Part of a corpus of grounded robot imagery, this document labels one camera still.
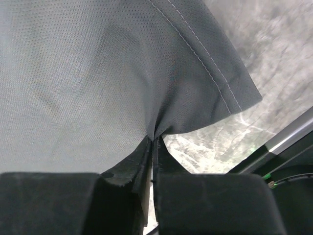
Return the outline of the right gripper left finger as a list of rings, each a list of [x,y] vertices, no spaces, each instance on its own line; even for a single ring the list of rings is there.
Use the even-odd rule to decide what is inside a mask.
[[[147,224],[152,142],[102,174],[0,176],[3,235],[140,235]]]

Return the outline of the grey t-shirt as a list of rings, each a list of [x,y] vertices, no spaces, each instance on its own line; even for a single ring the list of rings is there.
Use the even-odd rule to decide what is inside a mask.
[[[0,169],[97,172],[262,97],[201,0],[3,0]]]

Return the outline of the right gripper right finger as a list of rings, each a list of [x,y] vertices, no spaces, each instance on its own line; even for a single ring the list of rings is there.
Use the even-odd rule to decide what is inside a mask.
[[[255,174],[192,174],[153,147],[154,203],[161,235],[284,235],[281,214],[264,179]]]

